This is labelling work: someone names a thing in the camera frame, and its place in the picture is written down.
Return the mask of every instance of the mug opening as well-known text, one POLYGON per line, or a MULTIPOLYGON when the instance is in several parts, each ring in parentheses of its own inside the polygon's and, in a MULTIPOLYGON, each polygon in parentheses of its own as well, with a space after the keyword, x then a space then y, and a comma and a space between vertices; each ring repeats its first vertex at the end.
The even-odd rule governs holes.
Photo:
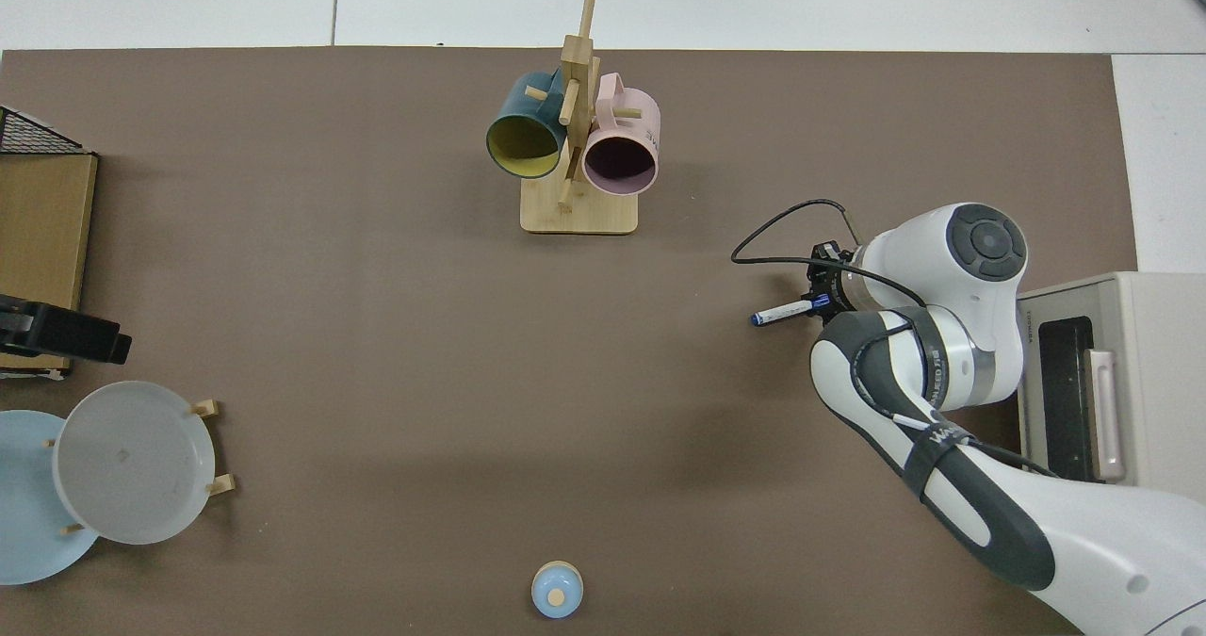
POLYGON ((582 169, 596 187, 616 196, 632 196, 654 182, 657 162, 639 141, 609 136, 586 151, 582 169))
POLYGON ((546 126, 527 116, 494 121, 486 133, 486 150, 498 167, 525 179, 551 173, 561 159, 557 138, 546 126))

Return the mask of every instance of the teal mug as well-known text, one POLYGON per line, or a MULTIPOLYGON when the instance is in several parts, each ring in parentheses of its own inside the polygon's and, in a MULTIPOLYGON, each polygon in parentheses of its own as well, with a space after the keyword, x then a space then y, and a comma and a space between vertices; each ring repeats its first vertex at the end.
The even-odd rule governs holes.
POLYGON ((551 173, 566 144, 566 127, 557 119, 564 98, 561 69, 533 71, 515 81, 486 130, 486 151, 494 163, 522 179, 551 173))

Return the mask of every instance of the pink mug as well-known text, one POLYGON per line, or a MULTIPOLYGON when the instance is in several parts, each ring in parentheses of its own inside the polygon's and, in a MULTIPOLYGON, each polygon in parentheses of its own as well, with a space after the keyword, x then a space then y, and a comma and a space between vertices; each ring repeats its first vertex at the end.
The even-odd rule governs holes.
POLYGON ((662 113, 652 97, 624 87, 620 74, 599 78, 598 126, 586 138, 582 173, 604 193, 636 196, 657 179, 662 113))

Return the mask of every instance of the oven window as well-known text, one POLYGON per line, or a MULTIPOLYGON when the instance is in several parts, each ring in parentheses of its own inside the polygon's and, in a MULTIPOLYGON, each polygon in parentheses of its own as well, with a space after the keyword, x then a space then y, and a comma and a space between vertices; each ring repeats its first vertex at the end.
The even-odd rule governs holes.
POLYGON ((1084 369, 1084 351, 1091 348, 1093 322, 1085 316, 1038 326, 1047 468, 1073 480, 1094 480, 1084 369))

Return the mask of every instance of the mug handle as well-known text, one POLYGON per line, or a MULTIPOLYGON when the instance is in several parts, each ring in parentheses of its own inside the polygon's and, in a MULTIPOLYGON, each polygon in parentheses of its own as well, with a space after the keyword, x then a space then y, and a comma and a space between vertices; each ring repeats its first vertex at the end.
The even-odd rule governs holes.
POLYGON ((615 98, 624 94, 624 82, 620 74, 605 74, 599 78, 599 95, 595 100, 595 118, 599 122, 599 129, 616 129, 615 122, 615 98))

